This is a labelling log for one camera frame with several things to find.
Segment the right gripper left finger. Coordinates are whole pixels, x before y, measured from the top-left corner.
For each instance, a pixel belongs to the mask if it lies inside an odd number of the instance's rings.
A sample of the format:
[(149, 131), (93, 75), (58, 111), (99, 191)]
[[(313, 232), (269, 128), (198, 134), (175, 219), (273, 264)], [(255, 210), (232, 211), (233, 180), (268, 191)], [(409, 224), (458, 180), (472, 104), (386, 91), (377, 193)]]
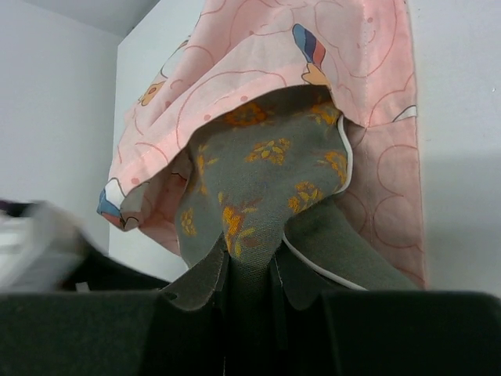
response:
[(222, 244), (165, 288), (1, 296), (4, 375), (221, 375)]

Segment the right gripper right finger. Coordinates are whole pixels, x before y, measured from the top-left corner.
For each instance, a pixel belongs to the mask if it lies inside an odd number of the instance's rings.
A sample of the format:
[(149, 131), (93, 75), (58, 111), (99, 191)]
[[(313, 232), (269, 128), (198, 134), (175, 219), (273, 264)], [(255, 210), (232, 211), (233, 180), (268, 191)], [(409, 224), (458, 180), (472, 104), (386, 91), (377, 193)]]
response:
[(288, 250), (269, 269), (270, 348), (229, 347), (228, 375), (497, 375), (500, 300), (464, 291), (351, 291)]

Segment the olive pillow orange flowers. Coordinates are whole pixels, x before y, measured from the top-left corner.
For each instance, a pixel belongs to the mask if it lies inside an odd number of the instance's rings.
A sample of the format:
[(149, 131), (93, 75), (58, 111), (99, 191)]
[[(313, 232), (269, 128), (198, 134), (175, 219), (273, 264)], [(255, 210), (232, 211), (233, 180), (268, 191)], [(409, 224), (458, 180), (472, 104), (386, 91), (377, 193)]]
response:
[(337, 206), (351, 173), (328, 89), (270, 92), (197, 130), (193, 170), (175, 216), (183, 261), (195, 266), (222, 240), (245, 287), (258, 287), (284, 246), (354, 289), (412, 290)]

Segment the pink cartoon pillowcase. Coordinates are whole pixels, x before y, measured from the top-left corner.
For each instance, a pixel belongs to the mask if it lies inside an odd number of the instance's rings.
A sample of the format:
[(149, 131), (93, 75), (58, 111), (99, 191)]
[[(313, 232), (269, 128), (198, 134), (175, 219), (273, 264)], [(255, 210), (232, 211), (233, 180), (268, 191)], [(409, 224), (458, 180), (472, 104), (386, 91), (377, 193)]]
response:
[(98, 213), (181, 256), (175, 216), (193, 134), (261, 96), (328, 89), (351, 173), (337, 206), (390, 265), (425, 285), (416, 81), (403, 1), (208, 1), (132, 105)]

